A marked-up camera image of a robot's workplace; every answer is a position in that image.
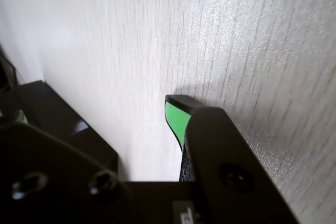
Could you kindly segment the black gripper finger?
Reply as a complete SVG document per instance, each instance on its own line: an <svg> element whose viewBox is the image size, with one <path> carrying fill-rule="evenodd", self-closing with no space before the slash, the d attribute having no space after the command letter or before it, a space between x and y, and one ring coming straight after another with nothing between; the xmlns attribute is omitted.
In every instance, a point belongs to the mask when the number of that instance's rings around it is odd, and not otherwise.
<svg viewBox="0 0 336 224"><path fill-rule="evenodd" d="M1 223L140 223L116 173L78 149L1 117Z"/></svg>
<svg viewBox="0 0 336 224"><path fill-rule="evenodd" d="M188 159L205 223L297 222L222 108L168 94L165 118Z"/></svg>

